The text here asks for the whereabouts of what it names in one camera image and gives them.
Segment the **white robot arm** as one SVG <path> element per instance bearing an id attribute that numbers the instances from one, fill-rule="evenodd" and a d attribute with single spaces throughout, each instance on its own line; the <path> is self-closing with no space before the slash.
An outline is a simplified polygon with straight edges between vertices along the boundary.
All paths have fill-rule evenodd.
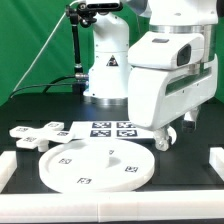
<path id="1" fill-rule="evenodd" d="M 169 148 L 169 124 L 196 127 L 217 88 L 217 0 L 86 0 L 95 15 L 94 64 L 85 96 L 126 100 L 129 120 Z"/>

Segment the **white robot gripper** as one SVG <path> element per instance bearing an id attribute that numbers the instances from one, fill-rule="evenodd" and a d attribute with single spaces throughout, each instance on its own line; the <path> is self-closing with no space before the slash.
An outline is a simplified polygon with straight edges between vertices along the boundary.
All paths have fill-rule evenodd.
<path id="1" fill-rule="evenodd" d="M 216 92 L 217 59 L 205 63 L 205 71 L 207 74 L 204 77 L 167 94 L 167 85 L 187 74 L 188 67 L 173 71 L 145 68 L 132 70 L 128 83 L 128 117 L 136 127 L 156 130 L 153 136 L 158 150 L 167 151 L 171 145 L 168 128 L 163 126 L 186 112 L 182 131 L 192 133 L 196 130 L 200 111 L 197 106 L 212 98 Z"/>

